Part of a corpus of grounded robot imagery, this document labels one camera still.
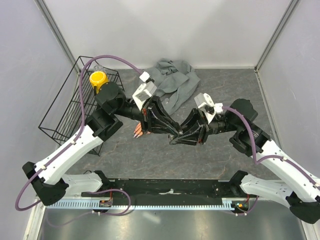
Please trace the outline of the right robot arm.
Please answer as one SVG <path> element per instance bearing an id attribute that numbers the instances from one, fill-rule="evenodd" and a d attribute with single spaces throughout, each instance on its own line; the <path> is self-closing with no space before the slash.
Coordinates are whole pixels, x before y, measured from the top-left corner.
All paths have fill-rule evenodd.
<path id="1" fill-rule="evenodd" d="M 263 197 L 287 207 L 300 220 L 315 224 L 320 219 L 320 179 L 294 161 L 253 123 L 257 115 L 251 102 L 243 98 L 231 106 L 202 102 L 182 123 L 182 132 L 170 136 L 170 144 L 203 144 L 209 135 L 234 132 L 229 139 L 231 145 L 252 158 L 255 165 L 268 168 L 283 183 L 239 170 L 230 179 L 230 193 L 235 197 L 244 193 Z"/>

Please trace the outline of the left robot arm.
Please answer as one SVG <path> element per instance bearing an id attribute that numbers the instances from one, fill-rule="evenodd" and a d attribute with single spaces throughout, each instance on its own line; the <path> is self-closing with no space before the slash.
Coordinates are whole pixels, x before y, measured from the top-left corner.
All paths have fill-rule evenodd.
<path id="1" fill-rule="evenodd" d="M 153 95 L 155 89 L 153 82 L 143 83 L 133 98 L 126 98 L 116 83 L 103 84 L 94 96 L 97 108 L 82 121 L 79 130 L 48 157 L 23 165 L 27 183 L 32 185 L 40 202 L 50 206 L 65 195 L 95 193 L 104 197 L 109 193 L 110 185 L 101 171 L 96 170 L 88 176 L 67 175 L 66 172 L 123 126 L 117 116 L 141 122 L 148 132 L 181 136 L 182 127 Z"/>

